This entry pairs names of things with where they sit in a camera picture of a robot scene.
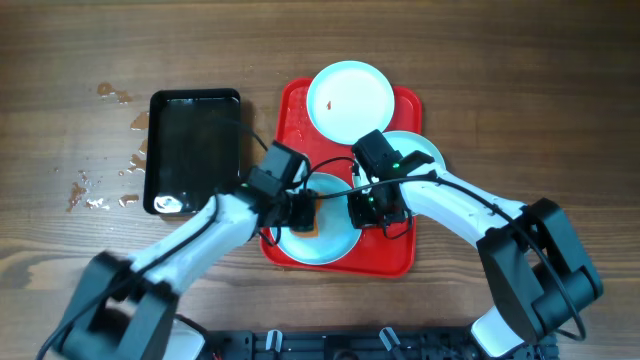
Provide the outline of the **green and orange sponge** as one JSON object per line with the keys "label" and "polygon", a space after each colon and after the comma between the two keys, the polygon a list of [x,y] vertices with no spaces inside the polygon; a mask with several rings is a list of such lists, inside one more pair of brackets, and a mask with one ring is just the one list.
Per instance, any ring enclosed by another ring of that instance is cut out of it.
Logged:
{"label": "green and orange sponge", "polygon": [[314,213],[314,219],[313,219],[313,226],[312,227],[307,227],[304,228],[302,230],[294,230],[291,229],[291,233],[294,234],[295,236],[301,237],[301,238],[316,238],[319,236],[319,225],[318,225],[318,212],[321,208],[322,205],[322,201],[321,200],[316,200],[315,201],[315,213]]}

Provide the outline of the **white plate with red speck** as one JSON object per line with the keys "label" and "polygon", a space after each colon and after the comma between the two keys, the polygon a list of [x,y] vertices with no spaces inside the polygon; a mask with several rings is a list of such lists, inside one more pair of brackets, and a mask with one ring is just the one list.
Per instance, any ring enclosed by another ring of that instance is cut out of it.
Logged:
{"label": "white plate with red speck", "polygon": [[323,137],[353,145],[368,133],[388,127],[395,98],[390,82],[377,68],[348,60],[325,67],[312,79],[306,107]]}

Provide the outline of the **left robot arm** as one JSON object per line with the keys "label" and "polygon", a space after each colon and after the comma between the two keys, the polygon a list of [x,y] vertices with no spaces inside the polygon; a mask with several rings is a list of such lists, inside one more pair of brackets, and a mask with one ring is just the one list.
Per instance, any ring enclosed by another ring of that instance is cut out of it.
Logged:
{"label": "left robot arm", "polygon": [[317,194],[248,187],[216,194],[193,218],[154,245],[120,258],[104,251],[82,273],[61,322],[37,353],[66,359],[162,359],[169,346],[194,359],[204,337],[174,328],[180,297],[217,260],[263,227],[309,229]]}

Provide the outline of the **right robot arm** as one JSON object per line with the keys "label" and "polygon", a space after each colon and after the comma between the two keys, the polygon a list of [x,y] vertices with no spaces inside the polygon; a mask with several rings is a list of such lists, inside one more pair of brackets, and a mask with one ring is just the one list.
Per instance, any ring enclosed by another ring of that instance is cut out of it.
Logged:
{"label": "right robot arm", "polygon": [[353,179],[355,193],[367,203],[397,200],[478,251],[493,306],[472,324],[471,334],[485,354],[502,357],[552,333],[585,339],[580,312],[602,296],[603,283],[556,203],[547,198],[531,205],[504,199],[438,164]]}

